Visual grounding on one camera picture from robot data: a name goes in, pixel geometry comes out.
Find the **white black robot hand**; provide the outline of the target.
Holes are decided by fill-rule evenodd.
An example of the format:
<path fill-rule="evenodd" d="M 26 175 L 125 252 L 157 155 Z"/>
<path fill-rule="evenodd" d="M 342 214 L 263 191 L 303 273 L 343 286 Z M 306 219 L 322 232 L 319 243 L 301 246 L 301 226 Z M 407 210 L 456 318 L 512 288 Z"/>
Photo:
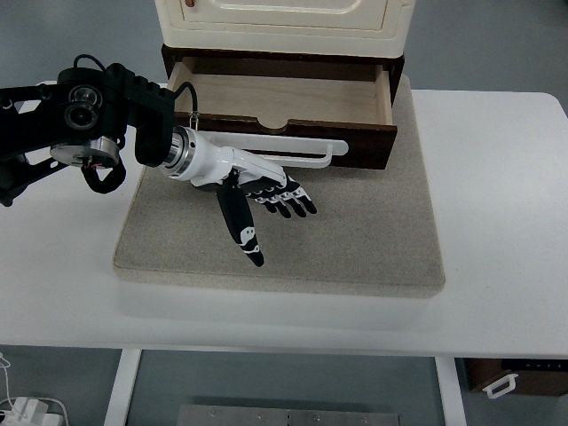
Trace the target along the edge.
<path fill-rule="evenodd" d="M 264 255 L 248 200 L 284 218 L 317 212 L 307 192 L 279 164 L 231 146 L 215 146 L 193 130 L 190 147 L 186 175 L 196 187 L 213 187 L 230 235 L 255 266 L 264 264 Z"/>

